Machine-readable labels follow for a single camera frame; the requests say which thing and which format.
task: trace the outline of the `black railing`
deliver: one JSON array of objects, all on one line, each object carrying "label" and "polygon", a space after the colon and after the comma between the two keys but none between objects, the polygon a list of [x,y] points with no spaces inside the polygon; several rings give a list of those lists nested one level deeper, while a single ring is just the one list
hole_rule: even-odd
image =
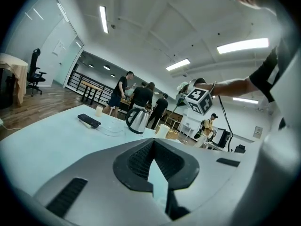
[{"label": "black railing", "polygon": [[[86,81],[86,82],[93,84],[102,89],[102,91],[97,91],[97,93],[95,95],[95,100],[101,101],[104,103],[107,103],[110,100],[112,92],[113,92],[113,89],[111,87],[108,87],[108,86],[106,86],[96,80],[93,80],[93,79],[85,76],[84,74],[78,73],[76,71],[71,72],[71,75],[68,79],[67,85],[75,88],[76,91],[81,91],[84,93],[86,85],[81,84],[82,81]],[[94,92],[95,92],[95,90],[92,89],[92,91],[90,93],[91,98],[92,98]]]}]

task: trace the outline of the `wooden floor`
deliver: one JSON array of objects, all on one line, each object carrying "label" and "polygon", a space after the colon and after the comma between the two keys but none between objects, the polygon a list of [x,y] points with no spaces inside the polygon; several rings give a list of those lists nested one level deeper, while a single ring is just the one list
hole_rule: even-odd
[{"label": "wooden floor", "polygon": [[[83,104],[80,101],[81,95],[69,89],[63,89],[59,84],[53,83],[51,88],[41,88],[41,90],[43,91],[42,95],[36,93],[33,97],[30,96],[29,90],[28,94],[24,96],[21,107],[14,104],[9,108],[0,110],[0,118],[6,128],[22,129],[46,117]],[[96,108],[97,105],[98,103],[93,102],[92,107]],[[119,119],[124,120],[124,117],[119,113]],[[6,130],[0,127],[0,141],[16,131],[18,130]],[[178,139],[186,145],[195,144],[195,141],[186,138],[183,134],[180,134]]]}]

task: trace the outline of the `paper cup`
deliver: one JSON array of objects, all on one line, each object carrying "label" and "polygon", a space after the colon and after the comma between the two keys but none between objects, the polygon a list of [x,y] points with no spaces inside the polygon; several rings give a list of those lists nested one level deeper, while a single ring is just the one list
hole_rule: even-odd
[{"label": "paper cup", "polygon": [[165,139],[167,133],[169,132],[170,128],[167,125],[161,124],[160,129],[156,134],[156,138]]},{"label": "paper cup", "polygon": [[103,108],[101,106],[96,107],[96,116],[100,116],[102,114]]}]

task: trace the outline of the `kettle handle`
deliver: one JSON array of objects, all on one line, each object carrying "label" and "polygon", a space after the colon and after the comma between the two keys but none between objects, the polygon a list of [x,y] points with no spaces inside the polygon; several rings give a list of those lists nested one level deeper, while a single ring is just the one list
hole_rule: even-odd
[{"label": "kettle handle", "polygon": [[129,122],[128,121],[128,118],[130,117],[130,115],[131,115],[131,113],[132,112],[139,112],[139,111],[141,111],[141,109],[140,108],[133,108],[133,109],[131,109],[131,110],[129,110],[128,112],[127,112],[127,115],[126,115],[126,124],[127,124],[127,126],[131,126],[132,125],[132,123],[133,123],[133,121],[134,121],[134,119],[135,119],[135,115],[137,115],[137,113],[133,116],[133,118],[132,118],[132,120],[131,120],[131,122]]}]

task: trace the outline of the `flower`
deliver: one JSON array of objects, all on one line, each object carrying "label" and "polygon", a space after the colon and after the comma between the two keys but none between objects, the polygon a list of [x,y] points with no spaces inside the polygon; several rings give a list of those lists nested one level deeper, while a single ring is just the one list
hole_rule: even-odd
[{"label": "flower", "polygon": [[179,84],[179,86],[177,87],[177,90],[178,91],[180,91],[181,89],[183,89],[183,87],[185,86],[185,85],[188,85],[189,83],[188,82],[182,82],[181,84]]}]

